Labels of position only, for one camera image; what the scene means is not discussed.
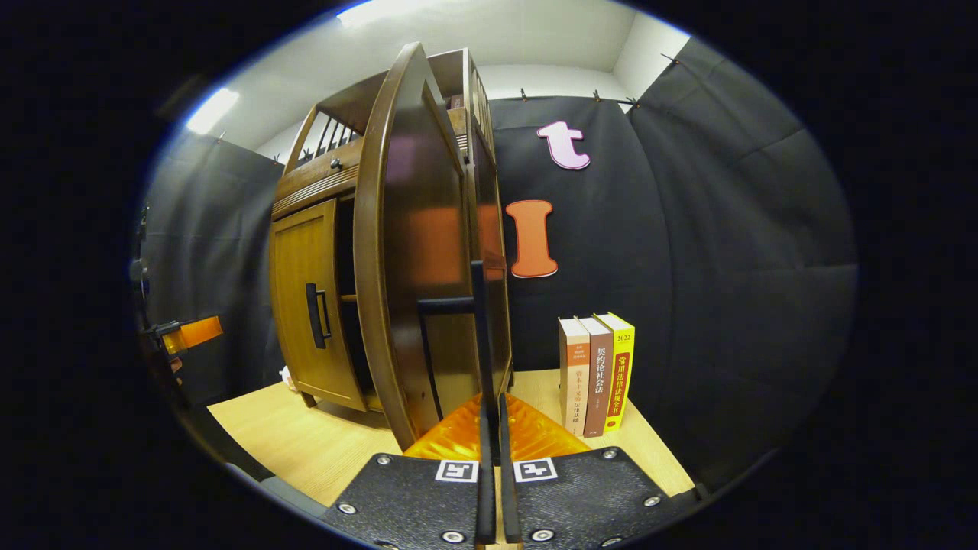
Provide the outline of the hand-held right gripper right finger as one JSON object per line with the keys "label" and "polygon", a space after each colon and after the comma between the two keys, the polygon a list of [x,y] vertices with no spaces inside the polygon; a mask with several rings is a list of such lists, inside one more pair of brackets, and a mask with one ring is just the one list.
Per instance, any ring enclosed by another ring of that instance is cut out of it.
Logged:
{"label": "hand-held right gripper right finger", "polygon": [[524,549],[621,549],[694,511],[700,488],[667,490],[622,447],[590,449],[515,396],[500,405],[504,536]]}

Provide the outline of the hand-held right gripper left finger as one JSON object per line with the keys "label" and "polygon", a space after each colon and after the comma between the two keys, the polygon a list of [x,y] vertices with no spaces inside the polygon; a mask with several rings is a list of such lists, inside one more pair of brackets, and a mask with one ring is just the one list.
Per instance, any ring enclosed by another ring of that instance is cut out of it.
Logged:
{"label": "hand-held right gripper left finger", "polygon": [[372,548],[482,549],[495,532],[491,431],[481,396],[401,455],[371,456],[322,513],[329,528]]}

